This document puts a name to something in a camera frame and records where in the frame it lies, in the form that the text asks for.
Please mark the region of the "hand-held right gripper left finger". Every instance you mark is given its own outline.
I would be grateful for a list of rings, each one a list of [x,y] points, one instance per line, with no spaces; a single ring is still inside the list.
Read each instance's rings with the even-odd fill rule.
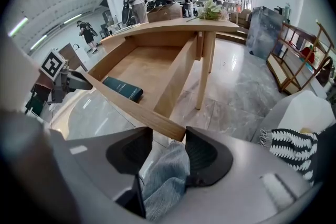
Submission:
[[[139,217],[146,216],[140,170],[152,150],[153,131],[139,127],[67,141],[77,163],[108,198]]]

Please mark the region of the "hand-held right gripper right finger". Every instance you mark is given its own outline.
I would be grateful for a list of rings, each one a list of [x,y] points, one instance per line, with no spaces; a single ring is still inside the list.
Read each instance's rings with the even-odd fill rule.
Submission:
[[[186,150],[180,224],[291,224],[320,190],[266,149],[230,136],[188,127]]]

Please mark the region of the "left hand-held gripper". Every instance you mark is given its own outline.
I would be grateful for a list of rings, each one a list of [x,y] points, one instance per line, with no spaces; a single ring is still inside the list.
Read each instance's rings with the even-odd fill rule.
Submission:
[[[82,73],[70,70],[68,60],[52,49],[43,60],[40,70],[52,81],[47,104],[62,103],[65,96],[75,90],[91,90],[92,84]]]

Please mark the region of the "wooden drawer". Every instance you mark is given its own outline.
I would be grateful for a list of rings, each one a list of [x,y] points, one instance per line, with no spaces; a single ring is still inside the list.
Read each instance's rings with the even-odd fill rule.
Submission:
[[[121,111],[152,130],[182,141],[186,129],[170,120],[196,59],[197,37],[189,34],[181,46],[140,46],[128,38],[83,76]],[[102,82],[113,77],[143,90],[134,102]]]

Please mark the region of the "person's left forearm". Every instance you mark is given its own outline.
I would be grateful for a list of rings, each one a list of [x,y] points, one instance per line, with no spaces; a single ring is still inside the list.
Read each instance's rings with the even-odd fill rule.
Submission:
[[[0,36],[0,88],[29,91],[39,77],[38,66],[6,35]]]

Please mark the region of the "wooden coffee table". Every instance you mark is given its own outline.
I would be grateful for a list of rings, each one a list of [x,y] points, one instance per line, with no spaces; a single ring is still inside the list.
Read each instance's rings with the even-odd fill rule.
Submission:
[[[201,109],[208,75],[212,69],[217,32],[232,33],[238,25],[227,21],[179,18],[154,23],[137,24],[126,27],[101,41],[110,45],[125,38],[137,47],[166,46],[180,47],[181,51],[169,67],[166,78],[151,95],[148,108],[164,116],[169,116],[185,85],[194,61],[202,62],[202,71],[196,101],[196,109]]]

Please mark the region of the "dark wooden side shelf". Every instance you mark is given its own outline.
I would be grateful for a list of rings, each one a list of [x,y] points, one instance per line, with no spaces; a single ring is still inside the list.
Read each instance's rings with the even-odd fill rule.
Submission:
[[[303,89],[310,89],[323,97],[321,91],[327,92],[326,87],[333,84],[334,64],[325,87],[316,79],[322,62],[334,49],[326,29],[319,21],[316,21],[316,24],[316,35],[288,23],[282,24],[276,44],[266,59],[280,92],[294,94]]]

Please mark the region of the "dark brown wooden cabinet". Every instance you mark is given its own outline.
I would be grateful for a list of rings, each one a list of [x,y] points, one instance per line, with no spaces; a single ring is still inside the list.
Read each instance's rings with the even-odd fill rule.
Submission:
[[[68,66],[72,70],[77,70],[81,67],[84,71],[88,71],[82,60],[79,58],[78,54],[71,43],[65,45],[58,52],[68,61]]]

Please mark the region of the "dark green book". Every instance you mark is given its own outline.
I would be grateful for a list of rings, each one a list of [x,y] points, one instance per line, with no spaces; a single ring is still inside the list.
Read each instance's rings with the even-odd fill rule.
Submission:
[[[116,78],[106,77],[102,83],[111,90],[136,103],[138,103],[143,94],[143,90],[141,88],[118,80]]]

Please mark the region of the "long ceiling light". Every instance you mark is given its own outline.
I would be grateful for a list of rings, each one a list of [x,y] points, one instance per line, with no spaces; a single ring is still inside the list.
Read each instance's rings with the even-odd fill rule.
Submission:
[[[47,38],[47,35],[43,35],[38,41],[36,41],[30,48],[30,50],[34,50],[42,41]]]
[[[8,37],[12,37],[14,36],[27,22],[29,21],[29,19],[25,16],[24,18],[22,18],[13,29],[10,30],[10,32],[7,34]]]

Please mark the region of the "person's blue jeans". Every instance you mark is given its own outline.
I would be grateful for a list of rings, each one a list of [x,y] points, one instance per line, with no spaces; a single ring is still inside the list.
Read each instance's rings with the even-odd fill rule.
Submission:
[[[185,144],[172,141],[155,158],[144,179],[142,199],[148,221],[158,221],[181,201],[189,175]]]

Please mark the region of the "brown bag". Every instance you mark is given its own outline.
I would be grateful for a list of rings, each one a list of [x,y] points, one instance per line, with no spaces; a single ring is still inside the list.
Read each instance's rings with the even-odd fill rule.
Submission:
[[[331,69],[333,66],[333,59],[330,56],[327,56],[322,62],[322,68],[316,75],[317,81],[321,84],[322,87],[325,87],[329,81]]]

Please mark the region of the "low wooden platform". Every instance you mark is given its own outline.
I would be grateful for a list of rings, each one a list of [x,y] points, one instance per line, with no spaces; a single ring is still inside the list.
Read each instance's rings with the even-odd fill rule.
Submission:
[[[243,31],[240,31],[240,30],[235,31],[235,32],[229,32],[229,33],[227,33],[227,32],[217,32],[216,33],[216,38],[245,45],[246,39],[247,39],[247,34]]]

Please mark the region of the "grey marble panel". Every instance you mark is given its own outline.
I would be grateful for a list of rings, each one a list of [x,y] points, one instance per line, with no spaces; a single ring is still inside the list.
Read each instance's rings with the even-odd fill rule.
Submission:
[[[254,8],[245,43],[248,52],[266,60],[276,44],[283,22],[284,17],[269,8]]]

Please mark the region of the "artificial flower sprig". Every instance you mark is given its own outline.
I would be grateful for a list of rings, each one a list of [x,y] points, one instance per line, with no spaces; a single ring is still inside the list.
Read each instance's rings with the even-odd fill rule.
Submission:
[[[189,19],[192,21],[194,19],[212,20],[212,21],[229,21],[229,14],[227,10],[224,9],[222,4],[217,5],[213,0],[207,0],[202,7],[198,9],[198,16]]]

